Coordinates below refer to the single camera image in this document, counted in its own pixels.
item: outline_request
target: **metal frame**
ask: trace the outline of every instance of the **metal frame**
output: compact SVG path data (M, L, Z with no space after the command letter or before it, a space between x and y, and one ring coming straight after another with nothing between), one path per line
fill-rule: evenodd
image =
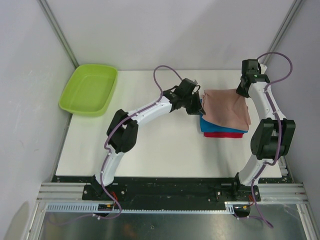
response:
M54 161L54 165L53 165L52 172L50 174L49 182L52 182L52 180L53 180L53 178L54 178L54 176L56 174L56 171L57 171L57 168L58 168L58 164L59 164L59 160L60 160L60 157L61 157L61 154L62 154L62 150L64 149L64 145L65 145L65 141L66 141L66 138L67 138L69 126L70 126L70 123L71 123L71 120L72 120L72 116L73 116L73 114L70 113L69 117L68 117L68 120L66 121L66 125L64 127L64 131L63 131L63 134L62 134L62 140L61 140L61 143L59 145L59 150L58 150L57 156L56 156L55 161Z
M113 204L112 201L82 200L85 185L86 183L43 183L37 196L32 221L24 239L36 240L39 238L46 212L103 213L103 211L97 211L99 204ZM261 196L260 204L296 204L307 239L319 239L319 230L313 219L302 183L264 183L259 184L258 187ZM124 210L123 214L233 214L233 204L245 205L247 202L225 202L225 210L218 211Z
M278 49L279 44L284 39L289 27L304 3L305 0L294 0L267 52L275 52ZM272 56L272 54L266 55L261 63L268 65Z
M68 58L72 62L74 68L79 67L79 63L74 55L74 52L72 51L64 33L62 32L62 30L61 30L61 28L55 18L55 15L51 11L47 0L37 0L37 1L41 7L46 19L48 20L49 24L51 25L52 30L54 31L56 37L58 38L59 42L61 43L61 46L65 50L66 55L68 56Z

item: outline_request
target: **white board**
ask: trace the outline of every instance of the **white board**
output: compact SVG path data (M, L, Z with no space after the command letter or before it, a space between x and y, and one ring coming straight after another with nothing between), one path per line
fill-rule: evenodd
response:
M184 70L182 78L196 79L205 89L232 89L240 82L240 70ZM171 71L156 73L162 88L179 84ZM120 71L110 105L103 116L73 115L60 157L57 176L92 176L99 172L107 151L104 142L109 124L118 109L139 108L159 96L152 71ZM234 177L251 156L250 140L259 117L247 100L252 125L242 139L205 138L199 116L182 108L163 115L138 130L136 145L126 153L116 176L135 177ZM281 177L278 164L268 166L262 177Z
M293 0L48 0L79 64L239 69L266 52Z

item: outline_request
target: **gray floor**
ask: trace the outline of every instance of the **gray floor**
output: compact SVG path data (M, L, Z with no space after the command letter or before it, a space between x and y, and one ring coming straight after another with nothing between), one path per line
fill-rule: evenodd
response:
M64 226L45 221L41 240L305 240L296 205L261 205L274 229L259 220L230 214L122 214L113 220L93 217ZM56 223L79 213L47 213ZM250 215L257 215L255 207Z

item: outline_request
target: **blue cloth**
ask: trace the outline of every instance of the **blue cloth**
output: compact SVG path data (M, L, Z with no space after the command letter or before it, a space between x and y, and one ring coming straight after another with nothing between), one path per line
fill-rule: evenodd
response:
M218 126L211 122L208 122L202 118L200 114L200 128L203 133L247 133L248 131L242 131L234 128Z

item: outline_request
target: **pink cloth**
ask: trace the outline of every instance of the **pink cloth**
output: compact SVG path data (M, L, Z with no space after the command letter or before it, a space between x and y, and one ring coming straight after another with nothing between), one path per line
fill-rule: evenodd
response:
M202 107L204 120L221 127L248 131L251 120L246 99L236 89L204 90Z

